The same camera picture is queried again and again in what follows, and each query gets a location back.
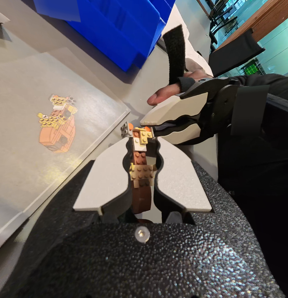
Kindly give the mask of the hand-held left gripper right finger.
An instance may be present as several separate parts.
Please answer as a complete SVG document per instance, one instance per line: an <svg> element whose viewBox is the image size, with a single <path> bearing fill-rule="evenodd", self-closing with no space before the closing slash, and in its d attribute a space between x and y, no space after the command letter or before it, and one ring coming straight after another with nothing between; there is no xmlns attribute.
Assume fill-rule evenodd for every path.
<svg viewBox="0 0 288 298"><path fill-rule="evenodd" d="M210 212L208 197L191 159L162 137L157 137L154 204L162 212Z"/></svg>

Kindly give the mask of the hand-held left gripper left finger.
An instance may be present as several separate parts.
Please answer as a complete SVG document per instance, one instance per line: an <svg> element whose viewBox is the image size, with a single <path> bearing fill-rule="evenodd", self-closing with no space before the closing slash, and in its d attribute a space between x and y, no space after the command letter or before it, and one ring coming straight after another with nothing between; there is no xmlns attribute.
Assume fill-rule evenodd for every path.
<svg viewBox="0 0 288 298"><path fill-rule="evenodd" d="M75 211L122 215L132 203L129 175L131 140L120 140L95 160L73 205Z"/></svg>

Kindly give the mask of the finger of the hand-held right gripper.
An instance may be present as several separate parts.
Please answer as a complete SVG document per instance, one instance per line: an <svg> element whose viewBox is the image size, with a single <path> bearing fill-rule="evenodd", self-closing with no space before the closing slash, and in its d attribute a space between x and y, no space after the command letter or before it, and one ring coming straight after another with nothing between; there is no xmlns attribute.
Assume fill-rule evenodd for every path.
<svg viewBox="0 0 288 298"><path fill-rule="evenodd" d="M174 121L177 118L188 115L199 114L207 101L208 93L195 95L186 99L179 96L171 96L165 101L157 104L140 121L142 126L162 125L167 121Z"/></svg>
<svg viewBox="0 0 288 298"><path fill-rule="evenodd" d="M181 144L200 136L201 129L197 123L181 125L165 123L153 126L155 137L161 137L171 144Z"/></svg>

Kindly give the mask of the brown tan brick model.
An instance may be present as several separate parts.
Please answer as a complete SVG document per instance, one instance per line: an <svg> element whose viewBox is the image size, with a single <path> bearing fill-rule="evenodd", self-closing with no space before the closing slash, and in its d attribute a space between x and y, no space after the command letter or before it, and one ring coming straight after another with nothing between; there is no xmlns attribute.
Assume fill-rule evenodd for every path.
<svg viewBox="0 0 288 298"><path fill-rule="evenodd" d="M152 127L141 127L153 132ZM125 122L120 130L121 136L132 139L132 156L130 164L130 178L132 181L132 205L131 209L134 214L141 214L149 211L152 204L152 190L154 185L154 172L157 170L156 165L147 163L146 152L147 146L141 145L139 140L139 127L134 127L131 123Z"/></svg>

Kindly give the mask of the tan angled plate brick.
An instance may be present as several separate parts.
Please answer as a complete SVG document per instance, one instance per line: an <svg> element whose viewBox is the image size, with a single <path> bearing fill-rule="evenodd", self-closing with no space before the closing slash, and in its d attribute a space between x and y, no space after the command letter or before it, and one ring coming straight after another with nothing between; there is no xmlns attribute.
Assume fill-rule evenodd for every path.
<svg viewBox="0 0 288 298"><path fill-rule="evenodd" d="M150 130L150 128L148 128L149 130L147 129L139 129L139 140L140 140L140 144L141 145L146 145L148 144L148 139L149 138L153 138L154 137L154 134L153 132Z"/></svg>

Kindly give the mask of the blue plastic bin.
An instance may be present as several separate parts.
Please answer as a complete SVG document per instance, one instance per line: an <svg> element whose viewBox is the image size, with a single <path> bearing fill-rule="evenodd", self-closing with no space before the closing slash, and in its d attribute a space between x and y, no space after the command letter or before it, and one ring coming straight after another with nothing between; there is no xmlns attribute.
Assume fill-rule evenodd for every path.
<svg viewBox="0 0 288 298"><path fill-rule="evenodd" d="M65 20L123 71L142 68L166 23L151 0L34 1L37 13Z"/></svg>
<svg viewBox="0 0 288 298"><path fill-rule="evenodd" d="M159 12L161 19L167 23L171 14L172 8L175 4L175 0L153 0L151 3L155 9Z"/></svg>

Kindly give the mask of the black metal chair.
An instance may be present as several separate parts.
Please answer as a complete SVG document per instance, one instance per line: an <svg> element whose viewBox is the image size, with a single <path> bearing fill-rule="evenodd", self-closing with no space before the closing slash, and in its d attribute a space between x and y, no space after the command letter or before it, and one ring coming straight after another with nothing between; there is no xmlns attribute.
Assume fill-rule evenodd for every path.
<svg viewBox="0 0 288 298"><path fill-rule="evenodd" d="M211 54L216 50L215 45L218 45L217 38L215 37L216 33L225 26L233 24L233 22L237 19L237 17L233 17L233 15L237 10L236 4L238 3L238 0L206 0L205 2L210 8L210 12L207 13L207 16L210 20L209 37L211 40Z"/></svg>

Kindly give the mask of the grey instruction booklet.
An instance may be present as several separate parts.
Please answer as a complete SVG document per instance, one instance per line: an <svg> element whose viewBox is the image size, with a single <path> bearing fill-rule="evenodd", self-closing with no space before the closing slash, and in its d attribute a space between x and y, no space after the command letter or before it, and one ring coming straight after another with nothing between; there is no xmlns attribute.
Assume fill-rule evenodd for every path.
<svg viewBox="0 0 288 298"><path fill-rule="evenodd" d="M61 48L0 63L0 247L130 109Z"/></svg>

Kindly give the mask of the wooden table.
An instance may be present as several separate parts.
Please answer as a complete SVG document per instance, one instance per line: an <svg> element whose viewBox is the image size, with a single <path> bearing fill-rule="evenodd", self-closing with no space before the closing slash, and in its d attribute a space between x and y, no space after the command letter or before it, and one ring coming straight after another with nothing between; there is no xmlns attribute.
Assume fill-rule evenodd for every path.
<svg viewBox="0 0 288 298"><path fill-rule="evenodd" d="M238 29L236 29L217 49L226 46L243 33L252 29L252 36L256 42L273 31L281 23L288 19L288 0L269 0L250 16Z"/></svg>

